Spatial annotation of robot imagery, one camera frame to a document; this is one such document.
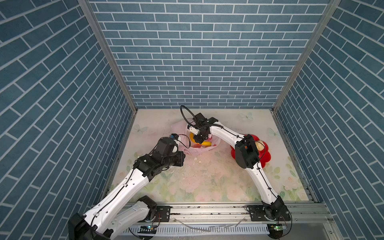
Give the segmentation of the pink plastic bag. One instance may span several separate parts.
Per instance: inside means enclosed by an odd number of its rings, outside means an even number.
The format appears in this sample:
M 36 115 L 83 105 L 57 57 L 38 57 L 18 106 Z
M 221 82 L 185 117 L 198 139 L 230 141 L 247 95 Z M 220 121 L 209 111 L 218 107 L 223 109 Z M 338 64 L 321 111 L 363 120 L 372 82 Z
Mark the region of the pink plastic bag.
M 221 140 L 218 137 L 209 137 L 199 144 L 194 139 L 194 134 L 187 129 L 187 123 L 180 121 L 171 127 L 172 134 L 177 134 L 179 151 L 183 151 L 186 155 L 198 156 L 208 151 L 212 151 L 218 147 Z

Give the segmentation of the yellow fake banana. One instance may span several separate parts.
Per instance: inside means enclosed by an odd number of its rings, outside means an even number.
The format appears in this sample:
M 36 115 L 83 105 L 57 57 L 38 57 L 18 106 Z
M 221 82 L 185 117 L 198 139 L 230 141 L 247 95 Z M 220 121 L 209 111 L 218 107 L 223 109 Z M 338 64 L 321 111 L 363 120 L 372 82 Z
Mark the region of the yellow fake banana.
M 212 146 L 212 138 L 208 138 L 208 139 L 204 140 L 202 143 L 198 143 L 195 140 L 195 137 L 196 137 L 196 135 L 194 135 L 193 133 L 190 133 L 190 139 L 193 143 L 201 145 L 201 146 L 205 146 L 205 147 L 211 147 Z

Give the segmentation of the cream fake peeled fruit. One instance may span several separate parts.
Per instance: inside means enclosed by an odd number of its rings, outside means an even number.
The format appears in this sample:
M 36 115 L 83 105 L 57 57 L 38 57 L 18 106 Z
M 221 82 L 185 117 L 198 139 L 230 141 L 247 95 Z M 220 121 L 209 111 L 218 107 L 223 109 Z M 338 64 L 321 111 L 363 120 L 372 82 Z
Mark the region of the cream fake peeled fruit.
M 261 141 L 261 140 L 256 141 L 255 144 L 256 144 L 256 147 L 257 147 L 257 149 L 258 149 L 259 152 L 264 151 L 265 148 L 266 148 L 264 142 Z

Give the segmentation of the red flower-shaped plate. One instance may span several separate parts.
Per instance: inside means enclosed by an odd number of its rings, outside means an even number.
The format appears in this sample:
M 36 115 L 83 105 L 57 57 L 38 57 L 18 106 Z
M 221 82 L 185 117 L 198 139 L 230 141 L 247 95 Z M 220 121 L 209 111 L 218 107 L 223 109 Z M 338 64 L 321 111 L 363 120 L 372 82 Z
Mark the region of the red flower-shaped plate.
M 255 141 L 259 141 L 260 140 L 256 135 L 252 135 L 252 137 L 254 138 Z M 259 158 L 260 158 L 260 162 L 261 162 L 262 168 L 264 168 L 266 166 L 266 163 L 268 163 L 271 160 L 271 158 L 272 158 L 271 154 L 269 153 L 269 146 L 265 142 L 264 142 L 264 144 L 265 144 L 265 147 L 266 147 L 265 150 L 262 151 L 262 152 L 259 152 Z

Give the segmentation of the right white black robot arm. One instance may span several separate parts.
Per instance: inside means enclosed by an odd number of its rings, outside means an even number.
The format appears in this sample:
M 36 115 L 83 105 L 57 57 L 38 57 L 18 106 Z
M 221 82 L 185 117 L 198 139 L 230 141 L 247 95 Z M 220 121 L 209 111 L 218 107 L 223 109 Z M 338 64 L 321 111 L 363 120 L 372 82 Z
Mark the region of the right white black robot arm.
M 246 170 L 260 193 L 267 219 L 277 220 L 286 212 L 283 199 L 273 189 L 264 173 L 256 141 L 251 135 L 229 130 L 216 118 L 207 119 L 201 113 L 193 116 L 193 121 L 193 124 L 188 124 L 188 129 L 194 134 L 196 143 L 201 144 L 209 137 L 218 137 L 234 148 L 236 163 Z

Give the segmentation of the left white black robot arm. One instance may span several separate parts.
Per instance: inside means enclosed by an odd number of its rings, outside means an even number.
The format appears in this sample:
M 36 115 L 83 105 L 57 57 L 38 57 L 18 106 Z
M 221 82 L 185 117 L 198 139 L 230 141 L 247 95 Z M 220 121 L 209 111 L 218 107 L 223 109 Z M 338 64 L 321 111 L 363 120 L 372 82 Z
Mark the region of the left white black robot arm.
M 150 153 L 137 158 L 127 176 L 99 203 L 83 215 L 74 214 L 68 222 L 71 240 L 113 240 L 132 225 L 152 222 L 157 203 L 144 196 L 129 209 L 124 206 L 153 178 L 169 167 L 181 167 L 186 155 L 179 150 L 180 136 L 162 137 Z

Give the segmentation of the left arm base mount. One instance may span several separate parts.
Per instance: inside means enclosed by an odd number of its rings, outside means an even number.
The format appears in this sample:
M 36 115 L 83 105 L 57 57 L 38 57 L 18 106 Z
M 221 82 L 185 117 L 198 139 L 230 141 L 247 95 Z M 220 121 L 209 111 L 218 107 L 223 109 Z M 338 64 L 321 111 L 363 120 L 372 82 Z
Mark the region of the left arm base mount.
M 141 223 L 161 223 L 169 222 L 171 215 L 171 206 L 157 206 L 156 209 L 150 209 L 148 215 Z

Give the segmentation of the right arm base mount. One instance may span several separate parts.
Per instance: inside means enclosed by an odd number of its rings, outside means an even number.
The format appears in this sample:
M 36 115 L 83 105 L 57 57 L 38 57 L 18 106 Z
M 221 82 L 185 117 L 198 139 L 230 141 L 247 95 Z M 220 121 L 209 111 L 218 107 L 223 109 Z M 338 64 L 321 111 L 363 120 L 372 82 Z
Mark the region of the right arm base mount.
M 279 213 L 273 214 L 272 217 L 267 216 L 267 212 L 263 205 L 247 205 L 246 211 L 250 214 L 252 222 L 263 222 L 263 221 L 288 222 L 292 220 L 291 214 L 286 206 L 284 206 Z

